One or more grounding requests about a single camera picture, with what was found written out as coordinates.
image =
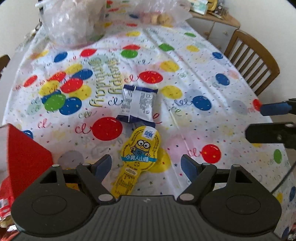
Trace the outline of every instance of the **minion eye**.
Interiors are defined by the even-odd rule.
[[[142,146],[142,145],[144,145],[144,142],[143,142],[142,140],[139,140],[139,141],[138,141],[138,145],[139,145],[139,146]]]
[[[149,144],[148,142],[146,142],[146,143],[144,144],[144,147],[145,147],[145,148],[149,148],[149,147],[150,147],[150,144]]]

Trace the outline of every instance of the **plastic bag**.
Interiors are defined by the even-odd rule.
[[[50,40],[63,48],[98,41],[105,32],[105,0],[44,0],[42,22]]]
[[[180,23],[192,17],[180,6],[178,0],[141,0],[135,7],[134,14],[144,24],[165,25]]]

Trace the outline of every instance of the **white cabinet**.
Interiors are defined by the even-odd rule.
[[[200,15],[192,11],[190,13],[193,17],[188,19],[187,23],[224,53],[233,32],[239,29],[240,23],[230,15],[225,20],[221,20],[210,14]]]

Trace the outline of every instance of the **wooden chair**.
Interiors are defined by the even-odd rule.
[[[1,71],[8,65],[10,58],[8,55],[3,55],[0,57],[0,78],[1,78]]]
[[[269,53],[269,51],[256,39],[254,39],[251,35],[240,31],[235,30],[231,40],[227,46],[227,49],[224,53],[224,55],[229,58],[231,56],[231,53],[234,50],[234,47],[236,46],[237,40],[240,40],[242,43],[234,53],[233,57],[230,59],[231,63],[234,64],[236,68],[238,68],[243,61],[246,59],[248,53],[250,50],[253,51],[253,53],[248,57],[248,59],[244,62],[244,64],[240,67],[239,72],[242,74],[243,71],[246,69],[246,67],[251,63],[252,59],[254,58],[255,54],[258,55],[258,58],[253,62],[253,64],[248,68],[248,70],[243,74],[243,78],[246,78],[248,75],[251,74],[252,70],[255,68],[255,66],[258,64],[260,60],[263,61],[263,63],[251,74],[251,76],[247,79],[247,83],[249,84],[261,71],[261,69],[266,66],[266,70],[262,72],[262,74],[251,84],[251,89],[253,89],[261,80],[262,78],[267,74],[269,71],[270,75],[267,77],[267,79],[257,88],[255,91],[255,94],[258,96],[265,88],[279,75],[279,66],[273,56]],[[244,46],[247,46],[247,49],[241,54],[238,61],[236,59],[240,55],[242,49]]]

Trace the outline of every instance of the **white and blue snack packet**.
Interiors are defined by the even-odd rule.
[[[157,91],[158,89],[124,85],[124,99],[116,119],[126,123],[141,121],[154,128],[152,107]]]

